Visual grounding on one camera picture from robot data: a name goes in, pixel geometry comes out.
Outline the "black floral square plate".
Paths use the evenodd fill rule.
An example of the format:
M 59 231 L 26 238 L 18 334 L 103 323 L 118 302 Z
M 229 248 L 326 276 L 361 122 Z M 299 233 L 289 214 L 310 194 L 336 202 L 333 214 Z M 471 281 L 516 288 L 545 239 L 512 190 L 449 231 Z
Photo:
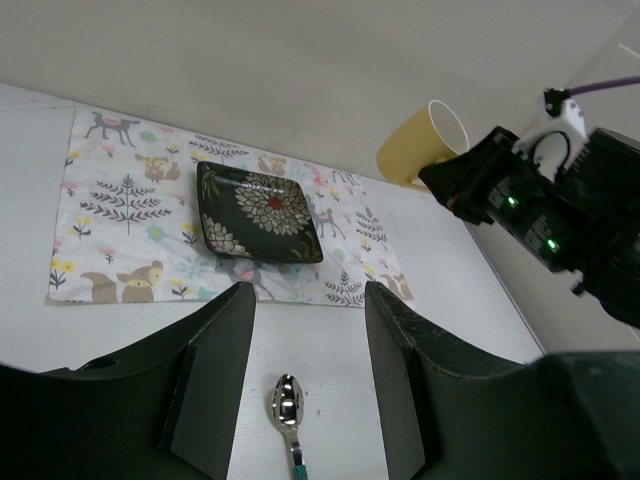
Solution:
M 199 163 L 196 176 L 210 251 L 268 263 L 323 261 L 309 205 L 296 181 L 213 162 Z

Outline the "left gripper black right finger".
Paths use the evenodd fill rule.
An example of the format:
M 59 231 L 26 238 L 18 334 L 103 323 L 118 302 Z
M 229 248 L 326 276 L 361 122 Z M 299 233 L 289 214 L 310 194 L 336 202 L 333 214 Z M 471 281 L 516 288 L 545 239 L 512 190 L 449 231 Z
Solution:
M 386 286 L 365 320 L 392 479 L 635 479 L 639 355 L 519 364 L 420 316 Z

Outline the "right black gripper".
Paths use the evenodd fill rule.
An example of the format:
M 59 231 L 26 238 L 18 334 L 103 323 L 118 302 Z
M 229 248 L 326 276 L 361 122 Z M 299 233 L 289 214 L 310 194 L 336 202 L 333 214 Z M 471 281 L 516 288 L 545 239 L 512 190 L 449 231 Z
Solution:
M 613 318 L 639 325 L 639 143 L 596 128 L 549 180 L 513 153 L 513 132 L 494 128 L 479 144 L 418 178 L 437 202 L 474 225 L 499 223 L 549 271 L 579 271 Z

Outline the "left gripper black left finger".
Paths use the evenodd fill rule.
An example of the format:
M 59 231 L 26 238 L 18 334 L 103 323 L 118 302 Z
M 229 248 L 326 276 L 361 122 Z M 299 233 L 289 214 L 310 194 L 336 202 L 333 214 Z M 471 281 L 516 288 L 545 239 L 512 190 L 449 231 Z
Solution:
M 224 479 L 256 295 L 239 282 L 82 367 L 1 369 L 5 479 Z

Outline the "floral animal print cloth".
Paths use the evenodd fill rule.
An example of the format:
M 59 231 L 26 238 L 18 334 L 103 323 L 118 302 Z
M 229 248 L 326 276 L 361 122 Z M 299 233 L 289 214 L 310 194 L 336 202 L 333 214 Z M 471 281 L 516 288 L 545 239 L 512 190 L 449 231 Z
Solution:
M 268 263 L 205 245 L 196 168 L 213 162 L 296 181 L 323 252 Z M 351 173 L 122 115 L 79 110 L 49 274 L 73 303 L 208 301 L 249 282 L 262 301 L 360 308 L 370 281 L 414 298 L 361 179 Z

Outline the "yellow mug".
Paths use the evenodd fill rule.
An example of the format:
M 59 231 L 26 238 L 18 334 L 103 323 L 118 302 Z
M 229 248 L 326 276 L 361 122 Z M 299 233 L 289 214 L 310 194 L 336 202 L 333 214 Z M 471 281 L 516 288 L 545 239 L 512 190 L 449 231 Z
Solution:
M 454 111 L 440 100 L 431 100 L 398 127 L 376 155 L 381 175 L 391 184 L 424 193 L 418 184 L 421 169 L 466 153 L 469 138 Z

